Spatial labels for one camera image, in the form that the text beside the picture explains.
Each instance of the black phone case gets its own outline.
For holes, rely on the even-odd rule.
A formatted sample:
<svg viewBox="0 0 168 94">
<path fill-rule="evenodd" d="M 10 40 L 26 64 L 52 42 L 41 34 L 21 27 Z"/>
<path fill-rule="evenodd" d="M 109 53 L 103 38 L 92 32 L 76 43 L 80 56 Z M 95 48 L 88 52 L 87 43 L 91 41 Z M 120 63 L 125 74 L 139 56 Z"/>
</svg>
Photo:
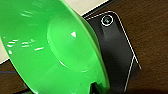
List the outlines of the black phone case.
<svg viewBox="0 0 168 94">
<path fill-rule="evenodd" d="M 102 18 L 113 18 L 109 26 L 102 24 Z M 123 93 L 126 90 L 131 70 L 141 67 L 123 29 L 118 15 L 108 11 L 86 19 L 92 26 L 99 41 L 102 58 L 108 73 L 111 93 Z"/>
</svg>

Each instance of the wooden surface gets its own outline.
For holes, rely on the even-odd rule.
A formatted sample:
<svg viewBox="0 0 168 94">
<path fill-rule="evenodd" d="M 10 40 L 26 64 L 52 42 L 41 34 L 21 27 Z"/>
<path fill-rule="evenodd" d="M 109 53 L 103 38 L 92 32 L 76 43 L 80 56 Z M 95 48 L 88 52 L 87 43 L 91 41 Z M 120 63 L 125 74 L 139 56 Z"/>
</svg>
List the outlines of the wooden surface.
<svg viewBox="0 0 168 94">
<path fill-rule="evenodd" d="M 0 94 L 13 94 L 26 89 L 20 76 L 11 73 L 14 71 L 16 70 L 9 60 L 0 65 Z"/>
<path fill-rule="evenodd" d="M 119 15 L 142 66 L 129 81 L 128 94 L 168 94 L 168 1 L 119 0 L 96 14 L 109 10 Z M 18 75 L 1 74 L 0 78 L 0 94 L 24 89 Z"/>
</svg>

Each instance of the smartphone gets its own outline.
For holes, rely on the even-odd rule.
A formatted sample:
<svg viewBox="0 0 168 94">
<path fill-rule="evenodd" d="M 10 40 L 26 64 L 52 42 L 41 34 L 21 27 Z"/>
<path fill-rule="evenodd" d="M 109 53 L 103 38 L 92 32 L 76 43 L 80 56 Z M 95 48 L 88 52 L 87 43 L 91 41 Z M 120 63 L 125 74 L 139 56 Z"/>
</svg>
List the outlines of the smartphone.
<svg viewBox="0 0 168 94">
<path fill-rule="evenodd" d="M 110 81 L 109 92 L 124 93 L 131 70 L 141 67 L 118 15 L 108 11 L 86 20 L 99 41 Z"/>
</svg>

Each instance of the phone camera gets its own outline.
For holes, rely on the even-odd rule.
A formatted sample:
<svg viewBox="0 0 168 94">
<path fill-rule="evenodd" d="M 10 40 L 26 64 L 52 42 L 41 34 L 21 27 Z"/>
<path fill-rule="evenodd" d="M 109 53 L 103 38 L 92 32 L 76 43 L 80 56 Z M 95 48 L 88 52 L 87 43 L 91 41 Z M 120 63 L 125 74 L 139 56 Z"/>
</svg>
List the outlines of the phone camera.
<svg viewBox="0 0 168 94">
<path fill-rule="evenodd" d="M 105 15 L 101 22 L 104 26 L 109 26 L 113 23 L 113 17 L 111 15 Z"/>
</svg>

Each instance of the camera lens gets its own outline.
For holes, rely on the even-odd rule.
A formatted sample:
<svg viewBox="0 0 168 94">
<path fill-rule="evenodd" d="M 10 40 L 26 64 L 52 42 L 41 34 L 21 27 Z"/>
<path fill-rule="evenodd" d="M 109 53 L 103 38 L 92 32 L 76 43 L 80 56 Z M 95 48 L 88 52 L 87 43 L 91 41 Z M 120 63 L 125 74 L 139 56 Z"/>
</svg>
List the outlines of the camera lens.
<svg viewBox="0 0 168 94">
<path fill-rule="evenodd" d="M 113 22 L 113 17 L 110 16 L 110 15 L 105 15 L 105 16 L 102 18 L 101 22 L 102 22 L 102 24 L 103 24 L 104 26 L 109 26 L 109 25 L 111 25 L 112 22 Z"/>
</svg>

